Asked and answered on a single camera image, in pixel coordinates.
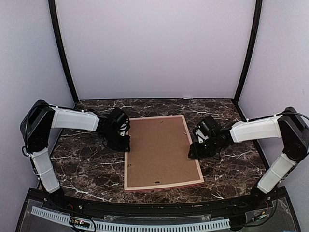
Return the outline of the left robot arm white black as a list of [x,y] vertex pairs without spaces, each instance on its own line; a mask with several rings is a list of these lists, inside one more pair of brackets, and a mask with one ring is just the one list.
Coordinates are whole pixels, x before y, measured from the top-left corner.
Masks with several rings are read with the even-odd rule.
[[22,152],[29,156],[36,176],[50,193],[49,203],[58,211],[68,207],[68,199],[57,192],[61,187],[54,172],[48,151],[52,129],[75,129],[97,133],[105,148],[130,151],[128,115],[120,108],[98,115],[91,111],[70,109],[37,100],[20,124],[24,140]]

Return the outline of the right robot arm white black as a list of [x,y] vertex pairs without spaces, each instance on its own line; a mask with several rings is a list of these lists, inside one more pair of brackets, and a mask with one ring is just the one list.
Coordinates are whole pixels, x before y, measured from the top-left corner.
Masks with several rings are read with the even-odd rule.
[[203,118],[193,130],[197,141],[190,145],[188,157],[214,157],[231,144],[267,138],[282,139],[284,148],[266,173],[252,187],[246,205],[256,210],[277,184],[309,154],[309,127],[305,115],[287,107],[272,116],[246,119],[225,126],[212,116]]

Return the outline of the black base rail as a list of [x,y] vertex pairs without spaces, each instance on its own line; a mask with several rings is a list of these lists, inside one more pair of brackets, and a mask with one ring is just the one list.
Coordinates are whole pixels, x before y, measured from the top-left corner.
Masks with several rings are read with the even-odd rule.
[[298,232],[300,226],[285,187],[271,191],[258,207],[248,206],[250,195],[236,198],[175,204],[132,204],[92,201],[62,195],[48,197],[30,188],[15,232],[79,232],[32,215],[32,208],[63,213],[74,218],[121,224],[191,224],[228,219],[230,229],[218,232]]

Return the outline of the black left corner post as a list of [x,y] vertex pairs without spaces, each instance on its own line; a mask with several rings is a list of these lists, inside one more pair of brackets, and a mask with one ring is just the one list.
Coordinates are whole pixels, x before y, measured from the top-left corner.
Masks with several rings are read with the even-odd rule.
[[59,24],[59,20],[58,20],[58,17],[57,17],[56,1],[55,0],[48,0],[48,5],[49,5],[49,12],[50,12],[52,27],[53,27],[53,31],[54,31],[54,36],[55,36],[55,40],[56,40],[56,45],[57,45],[61,65],[62,65],[62,68],[63,68],[63,71],[64,71],[66,82],[68,84],[73,102],[74,102],[74,104],[77,104],[79,102],[79,98],[78,98],[78,94],[77,94],[77,91],[76,91],[76,88],[75,88],[75,85],[74,85],[74,82],[73,82],[73,78],[72,78],[72,75],[71,75],[71,72],[70,72],[69,63],[68,63],[68,60],[67,60],[67,56],[66,56],[62,36],[61,36],[60,24]]

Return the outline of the black corner post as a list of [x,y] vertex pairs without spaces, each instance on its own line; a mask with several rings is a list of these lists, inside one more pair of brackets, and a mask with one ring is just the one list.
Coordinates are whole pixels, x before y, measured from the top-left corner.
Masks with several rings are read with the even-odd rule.
[[242,71],[240,74],[239,78],[239,83],[236,89],[236,93],[234,95],[234,102],[238,104],[244,85],[246,81],[246,77],[249,71],[250,63],[252,60],[253,56],[253,51],[254,51],[254,46],[255,46],[255,41],[258,33],[258,28],[259,28],[259,22],[260,22],[260,17],[261,17],[261,12],[262,12],[262,5],[263,1],[262,0],[256,0],[255,1],[255,8],[254,8],[254,14],[253,14],[253,22],[252,22],[252,28],[251,28],[251,33],[249,37],[249,42],[248,42],[248,47],[246,51],[246,56],[244,59]]
[[49,12],[50,12],[52,27],[53,27],[53,31],[54,31],[54,36],[55,36],[55,40],[56,40],[56,45],[57,45],[61,65],[62,65],[62,68],[63,68],[63,71],[64,71],[66,82],[68,84],[73,102],[74,102],[74,104],[77,104],[79,102],[79,98],[78,98],[78,94],[77,94],[77,91],[76,91],[76,88],[75,88],[75,85],[74,85],[74,82],[73,82],[73,78],[72,78],[72,75],[71,75],[71,72],[70,72],[69,63],[68,63],[68,60],[67,60],[67,56],[66,56],[62,36],[61,36],[60,24],[59,24],[59,20],[58,20],[58,17],[57,17],[56,1],[55,0],[48,0],[48,5],[49,5]]

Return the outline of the black right corner post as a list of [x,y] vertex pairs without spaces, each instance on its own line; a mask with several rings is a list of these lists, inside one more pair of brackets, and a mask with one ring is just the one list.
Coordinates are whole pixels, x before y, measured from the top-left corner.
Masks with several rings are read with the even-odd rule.
[[246,81],[246,77],[249,71],[250,63],[252,60],[253,56],[253,51],[254,51],[254,46],[255,46],[255,41],[258,33],[258,28],[259,28],[259,22],[260,22],[260,17],[261,17],[261,12],[262,12],[262,5],[263,1],[262,0],[256,0],[255,1],[255,8],[254,8],[254,14],[253,14],[253,22],[252,22],[252,28],[251,28],[251,33],[249,37],[249,42],[248,42],[248,47],[246,51],[246,56],[244,59],[242,71],[240,74],[239,78],[239,83],[236,89],[236,93],[234,95],[234,102],[238,104],[244,85]]

